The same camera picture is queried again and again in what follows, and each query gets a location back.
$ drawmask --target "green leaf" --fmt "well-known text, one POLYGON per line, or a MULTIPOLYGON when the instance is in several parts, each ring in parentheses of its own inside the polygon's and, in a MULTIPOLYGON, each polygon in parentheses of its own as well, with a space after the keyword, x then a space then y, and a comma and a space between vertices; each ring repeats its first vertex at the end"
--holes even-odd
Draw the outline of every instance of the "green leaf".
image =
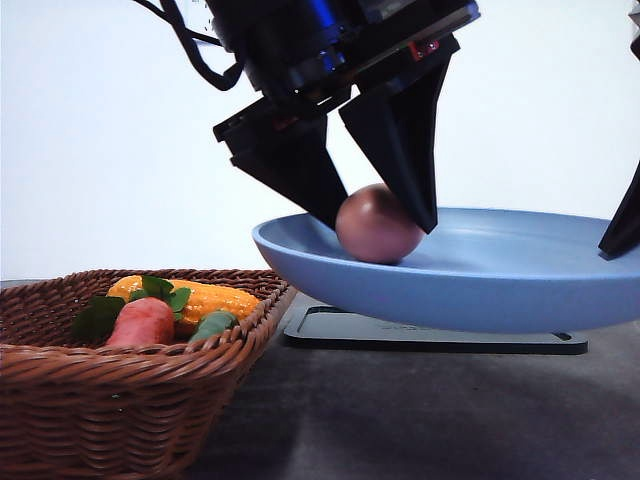
POLYGON ((89 306, 73 319, 71 334, 78 340, 97 340, 113 331, 125 301, 120 297, 92 297, 89 306))
POLYGON ((134 302, 136 300, 140 300, 141 298, 145 298, 148 296, 149 294, 147 293, 147 291, 141 288, 139 290, 134 290, 133 292, 131 292, 131 295, 129 296, 129 301, 134 302))
POLYGON ((146 290, 150 297, 156 297, 166 301, 169 298, 171 290, 173 290, 173 284, 162 278, 142 275, 142 288, 146 290))
POLYGON ((227 328, 233 328, 239 325, 236 316, 225 310, 217 310, 211 312, 200 320, 196 333, 189 339, 190 342, 209 338, 211 335, 224 332, 227 328))
POLYGON ((174 292, 171 292, 167 299, 167 303, 171 307, 171 310, 173 312, 179 312, 182 310, 189 300, 189 295, 191 295, 191 289, 187 287, 181 287, 176 289, 174 292))

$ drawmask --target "robotic arm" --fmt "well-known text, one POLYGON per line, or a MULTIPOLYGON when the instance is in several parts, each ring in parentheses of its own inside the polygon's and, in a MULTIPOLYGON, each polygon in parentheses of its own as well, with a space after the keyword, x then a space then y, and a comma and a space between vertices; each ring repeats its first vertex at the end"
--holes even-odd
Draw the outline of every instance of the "robotic arm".
MULTIPOLYGON (((340 116, 387 186, 429 233, 437 224, 433 145, 452 33, 479 17, 471 0, 206 0, 218 39, 187 29, 175 0, 162 10, 196 70, 227 90, 246 72, 263 98, 214 127, 232 163, 334 227, 347 194, 326 150, 327 113, 340 116), (236 64, 209 69, 194 38, 236 64), (351 99, 357 86, 360 95, 351 99)), ((638 42, 634 43, 638 55, 638 42)), ((640 167, 600 248, 640 243, 640 167)))

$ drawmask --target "white backdrop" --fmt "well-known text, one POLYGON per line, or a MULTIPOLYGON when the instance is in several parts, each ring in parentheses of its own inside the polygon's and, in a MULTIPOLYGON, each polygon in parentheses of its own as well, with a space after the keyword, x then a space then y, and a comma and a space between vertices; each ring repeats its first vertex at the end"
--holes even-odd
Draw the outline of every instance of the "white backdrop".
MULTIPOLYGON (((440 102, 440 205, 611 218, 640 158, 631 2, 479 3, 440 102)), ((252 227, 300 210, 211 133, 257 98, 246 80, 208 86, 131 1, 1 8, 2 279, 266 267, 252 227)), ((336 115, 329 129, 349 192, 378 181, 336 115)))

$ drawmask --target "wicker basket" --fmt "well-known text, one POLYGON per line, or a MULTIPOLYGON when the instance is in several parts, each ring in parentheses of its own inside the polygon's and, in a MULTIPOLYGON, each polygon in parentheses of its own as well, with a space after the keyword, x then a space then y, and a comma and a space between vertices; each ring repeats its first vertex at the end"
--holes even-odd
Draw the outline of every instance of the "wicker basket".
POLYGON ((0 478, 172 478, 190 465, 290 303, 271 271, 96 270, 0 293, 0 478), (233 330, 141 348, 74 342, 71 318, 133 274, 246 290, 233 330))

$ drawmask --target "plate rim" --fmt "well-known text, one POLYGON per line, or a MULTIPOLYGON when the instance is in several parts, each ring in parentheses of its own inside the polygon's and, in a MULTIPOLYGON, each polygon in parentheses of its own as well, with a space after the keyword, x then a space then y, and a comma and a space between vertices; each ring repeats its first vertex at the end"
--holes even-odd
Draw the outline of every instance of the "plate rim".
MULTIPOLYGON (((608 222, 606 219, 597 218, 597 217, 587 217, 582 215, 570 215, 570 214, 562 214, 562 213, 554 213, 554 212, 539 212, 532 210, 511 210, 511 209, 503 209, 503 208, 475 208, 475 207, 438 207, 438 211, 470 211, 470 212, 486 212, 486 213, 506 213, 506 214, 532 214, 539 216, 555 216, 555 217, 563 217, 563 218, 572 218, 577 220, 584 221, 601 221, 608 222)), ((326 257, 323 255, 319 255, 316 253, 303 252, 300 250, 295 250, 290 247, 284 247, 280 244, 274 243, 267 238, 265 238, 261 231, 266 226, 283 221, 286 219, 296 218, 296 217, 305 217, 310 219, 312 222, 316 222, 318 225, 329 228, 325 224, 323 224, 320 220, 316 219, 309 213, 296 213, 292 215, 284 215, 282 217, 273 218, 271 220, 264 221, 258 225, 256 225, 252 229, 252 238, 254 242, 260 247, 264 245, 274 251, 280 252, 281 254, 291 255, 298 258, 302 258, 308 261, 321 262, 321 263, 329 263, 338 265, 341 267, 355 267, 359 269, 367 269, 374 271, 382 271, 382 272, 397 272, 402 274, 411 274, 411 275, 419 275, 425 277, 448 277, 448 278, 468 278, 468 279, 487 279, 487 280, 505 280, 505 281, 594 281, 594 280, 640 280, 640 268, 637 273, 632 272, 606 272, 606 273, 554 273, 554 274, 540 274, 540 273, 529 273, 529 274, 505 274, 505 273, 496 273, 496 272, 457 272, 457 271, 447 271, 447 270, 428 270, 428 269, 420 269, 413 268, 406 265, 401 264, 378 264, 372 262, 364 262, 357 260, 355 258, 350 259, 339 259, 333 257, 326 257)), ((636 251, 640 251, 640 247, 636 247, 627 255, 618 257, 615 259, 606 259, 603 256, 603 252, 598 248, 597 245, 594 245, 594 255, 598 255, 602 258, 604 262, 616 262, 616 261, 624 261, 625 258, 628 258, 629 254, 635 254, 636 251)))

